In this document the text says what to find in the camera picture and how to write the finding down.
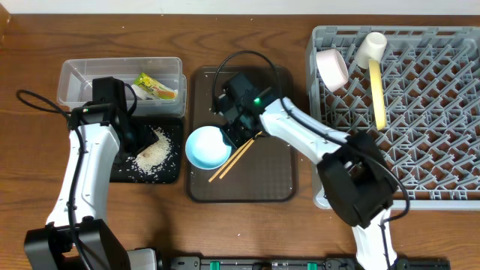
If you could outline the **wooden chopstick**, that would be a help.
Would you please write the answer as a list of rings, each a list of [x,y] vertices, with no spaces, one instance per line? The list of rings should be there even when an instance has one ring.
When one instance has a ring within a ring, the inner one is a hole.
[[[246,151],[254,144],[254,140],[259,137],[263,132],[260,131],[257,133],[252,139],[250,139],[248,142],[246,142],[241,149],[239,149],[236,153],[233,159],[227,164],[226,169],[223,169],[221,171],[221,174],[219,176],[219,179],[222,179],[235,165],[236,163],[240,160],[240,158],[246,153]]]
[[[222,179],[239,161],[243,154],[253,145],[254,140],[249,139],[244,145],[242,145],[227,161],[224,163],[217,172],[208,180],[209,182],[215,179]]]

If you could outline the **blue bowl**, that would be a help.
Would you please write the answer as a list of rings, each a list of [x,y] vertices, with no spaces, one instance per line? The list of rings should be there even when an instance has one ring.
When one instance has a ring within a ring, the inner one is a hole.
[[[233,147],[224,141],[219,127],[203,126],[187,138],[185,154],[190,163],[201,170],[222,166],[230,157]]]

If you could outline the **yellow plate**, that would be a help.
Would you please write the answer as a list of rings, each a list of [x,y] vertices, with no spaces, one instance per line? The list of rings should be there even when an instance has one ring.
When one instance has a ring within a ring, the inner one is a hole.
[[[376,129],[380,131],[386,127],[386,106],[384,103],[380,63],[374,59],[369,59],[368,70]]]

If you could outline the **green snack wrapper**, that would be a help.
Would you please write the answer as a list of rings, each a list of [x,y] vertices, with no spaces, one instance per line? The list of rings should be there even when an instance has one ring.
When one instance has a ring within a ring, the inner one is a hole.
[[[177,91],[173,90],[146,73],[141,73],[131,85],[136,96],[142,100],[173,100]]]

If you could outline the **white cup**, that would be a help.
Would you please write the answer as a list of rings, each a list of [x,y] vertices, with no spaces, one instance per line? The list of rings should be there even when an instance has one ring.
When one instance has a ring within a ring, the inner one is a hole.
[[[369,33],[358,48],[354,60],[362,69],[368,69],[368,62],[372,59],[381,62],[387,45],[384,34],[373,31]]]

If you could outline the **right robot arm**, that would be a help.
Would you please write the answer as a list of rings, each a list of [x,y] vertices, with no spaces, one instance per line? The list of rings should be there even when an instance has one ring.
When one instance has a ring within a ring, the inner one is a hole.
[[[327,127],[288,97],[269,91],[244,97],[222,94],[212,101],[213,112],[227,121],[224,135],[238,149],[265,134],[291,145],[316,166],[328,204],[352,227],[356,260],[363,269],[395,267],[398,256],[389,224],[405,216],[410,206],[391,214],[393,195],[404,186],[388,169],[370,135]]]

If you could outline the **pink bowl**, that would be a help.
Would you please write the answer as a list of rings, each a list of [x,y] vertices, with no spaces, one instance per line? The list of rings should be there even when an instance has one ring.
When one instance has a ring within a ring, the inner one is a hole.
[[[336,92],[348,82],[346,63],[336,49],[319,51],[315,57],[319,75],[330,92]]]

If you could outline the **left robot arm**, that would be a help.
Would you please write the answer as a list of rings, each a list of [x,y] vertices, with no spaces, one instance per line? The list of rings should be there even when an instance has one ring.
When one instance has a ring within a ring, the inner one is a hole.
[[[67,117],[70,154],[61,192],[45,227],[29,230],[33,269],[157,269],[154,249],[126,250],[107,225],[111,170],[120,151],[137,152],[128,109],[86,103]]]

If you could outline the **rice grains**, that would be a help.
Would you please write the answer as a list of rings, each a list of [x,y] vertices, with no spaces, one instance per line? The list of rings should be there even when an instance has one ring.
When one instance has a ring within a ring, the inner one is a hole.
[[[133,162],[133,171],[138,172],[141,176],[155,176],[162,172],[174,155],[173,141],[167,136],[167,133],[160,127],[156,127],[153,131],[157,136],[157,142],[136,157],[130,158],[130,161]]]

